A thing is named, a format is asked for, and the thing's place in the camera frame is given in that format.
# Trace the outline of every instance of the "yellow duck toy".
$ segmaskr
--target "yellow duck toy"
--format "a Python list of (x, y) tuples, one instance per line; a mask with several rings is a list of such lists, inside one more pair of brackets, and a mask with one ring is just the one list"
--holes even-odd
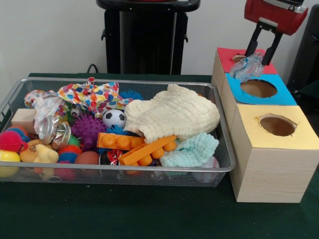
[(35, 150), (38, 156), (34, 159), (34, 163), (56, 163), (59, 159), (59, 154), (56, 151), (43, 144), (38, 144)]

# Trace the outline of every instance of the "cardboard box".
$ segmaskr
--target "cardboard box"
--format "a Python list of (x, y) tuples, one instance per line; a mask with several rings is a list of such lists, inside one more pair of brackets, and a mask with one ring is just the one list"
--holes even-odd
[(296, 102), (279, 75), (264, 74), (247, 82), (226, 75), (221, 101), (231, 131), (238, 104), (296, 106)]
[[(233, 57), (236, 55), (244, 55), (246, 52), (245, 49), (228, 49), (228, 48), (217, 48), (215, 54), (215, 61), (213, 66), (213, 76), (211, 83), (215, 85), (218, 89), (219, 95), (223, 89), (223, 83), (225, 81), (225, 73), (229, 73), (230, 69), (234, 66), (235, 62)], [(256, 52), (262, 52), (265, 54), (265, 51), (262, 49), (256, 50)], [(264, 74), (277, 74), (277, 71), (273, 64), (266, 66), (264, 68)]]
[(18, 109), (11, 120), (11, 125), (22, 126), (28, 133), (35, 133), (34, 131), (34, 116), (35, 109)]
[(237, 202), (301, 201), (319, 163), (319, 139), (299, 106), (238, 105), (231, 137)]

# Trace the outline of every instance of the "yellow paper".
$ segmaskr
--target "yellow paper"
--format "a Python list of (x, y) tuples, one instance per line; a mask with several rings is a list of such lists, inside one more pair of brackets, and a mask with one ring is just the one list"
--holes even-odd
[[(250, 142), (255, 148), (319, 149), (319, 138), (299, 106), (238, 105), (238, 110)], [(260, 118), (266, 115), (291, 120), (295, 123), (295, 132), (288, 136), (269, 133), (260, 125)]]

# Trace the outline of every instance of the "red paper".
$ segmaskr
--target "red paper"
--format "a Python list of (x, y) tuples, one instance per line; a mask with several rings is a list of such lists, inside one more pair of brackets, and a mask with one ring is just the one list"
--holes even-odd
[[(233, 61), (233, 57), (236, 55), (244, 55), (246, 53), (245, 49), (228, 49), (228, 48), (217, 48), (217, 52), (219, 55), (219, 59), (221, 65), (223, 66), (224, 72), (229, 73), (230, 69), (235, 65)], [(257, 49), (256, 52), (262, 52), (265, 54), (265, 50)], [(278, 74), (277, 70), (275, 69), (274, 65), (270, 63), (269, 66), (265, 66), (263, 74)]]

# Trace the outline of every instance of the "wire mesh basket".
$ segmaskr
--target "wire mesh basket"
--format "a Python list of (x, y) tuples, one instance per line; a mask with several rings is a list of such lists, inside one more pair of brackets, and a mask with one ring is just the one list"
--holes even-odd
[[(104, 84), (112, 80), (96, 80)], [(33, 90), (58, 91), (62, 86), (86, 82), (86, 79), (26, 78), (15, 84), (0, 105), (0, 131), (11, 126), (17, 109), (24, 108), (24, 96)], [(1, 162), (0, 181), (59, 182), (82, 184), (124, 184), (216, 187), (226, 172), (235, 167), (235, 154), (216, 87), (206, 83), (116, 81), (121, 91), (140, 92), (145, 100), (152, 99), (171, 83), (178, 84), (214, 102), (220, 112), (220, 124), (211, 134), (219, 140), (214, 156), (220, 168), (134, 167), (85, 164), (50, 164)]]

